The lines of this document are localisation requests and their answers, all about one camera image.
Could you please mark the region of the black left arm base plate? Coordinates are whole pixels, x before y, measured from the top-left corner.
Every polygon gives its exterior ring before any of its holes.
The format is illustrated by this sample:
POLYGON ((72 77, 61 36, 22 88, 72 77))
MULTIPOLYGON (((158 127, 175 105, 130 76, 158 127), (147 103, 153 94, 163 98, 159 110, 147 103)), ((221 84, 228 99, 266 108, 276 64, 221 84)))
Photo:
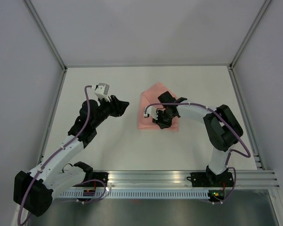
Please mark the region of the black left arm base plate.
POLYGON ((93 189, 104 187, 104 185, 107 185, 108 183, 108 175, 108 172, 93 172, 91 176, 84 179, 84 182, 88 182, 83 184, 83 186, 92 187, 93 189))

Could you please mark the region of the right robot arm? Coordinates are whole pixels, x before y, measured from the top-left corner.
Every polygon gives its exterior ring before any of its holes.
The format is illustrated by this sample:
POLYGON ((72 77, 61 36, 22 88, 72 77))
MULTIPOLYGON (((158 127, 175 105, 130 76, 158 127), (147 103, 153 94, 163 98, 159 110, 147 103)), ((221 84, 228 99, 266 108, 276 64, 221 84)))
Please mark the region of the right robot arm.
POLYGON ((217 186, 223 180, 226 171, 230 148, 239 142, 243 130, 232 110, 227 105, 209 108, 192 103, 181 97, 176 99, 166 91, 158 97, 156 104, 145 107, 143 116, 152 117, 152 122, 160 129, 169 129, 174 118, 190 118, 205 125, 208 138, 213 146, 211 161, 207 166, 206 181, 211 186, 217 186))

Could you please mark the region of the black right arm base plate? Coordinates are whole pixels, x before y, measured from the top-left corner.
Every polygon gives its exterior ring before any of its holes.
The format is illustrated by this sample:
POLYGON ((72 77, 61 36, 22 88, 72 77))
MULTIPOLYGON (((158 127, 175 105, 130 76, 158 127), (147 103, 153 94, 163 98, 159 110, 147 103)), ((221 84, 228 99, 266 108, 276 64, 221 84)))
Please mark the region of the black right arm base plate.
POLYGON ((221 175, 208 174, 206 172, 192 172, 186 177, 192 187, 233 187, 234 178, 231 172, 224 172, 221 175))

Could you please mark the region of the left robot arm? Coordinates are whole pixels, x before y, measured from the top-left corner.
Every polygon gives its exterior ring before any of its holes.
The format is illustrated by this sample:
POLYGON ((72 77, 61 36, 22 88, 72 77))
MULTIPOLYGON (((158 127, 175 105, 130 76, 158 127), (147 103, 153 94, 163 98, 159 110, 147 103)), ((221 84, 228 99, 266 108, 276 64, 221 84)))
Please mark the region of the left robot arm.
POLYGON ((29 172, 20 171, 16 174, 14 202, 21 209, 40 217, 49 209, 52 201, 70 187, 91 185, 93 168, 84 162, 75 163, 69 172, 60 174, 60 171, 95 138, 96 128, 100 124, 109 116, 122 116, 128 106, 129 102, 121 101, 114 95, 98 100, 86 99, 60 148, 29 172))

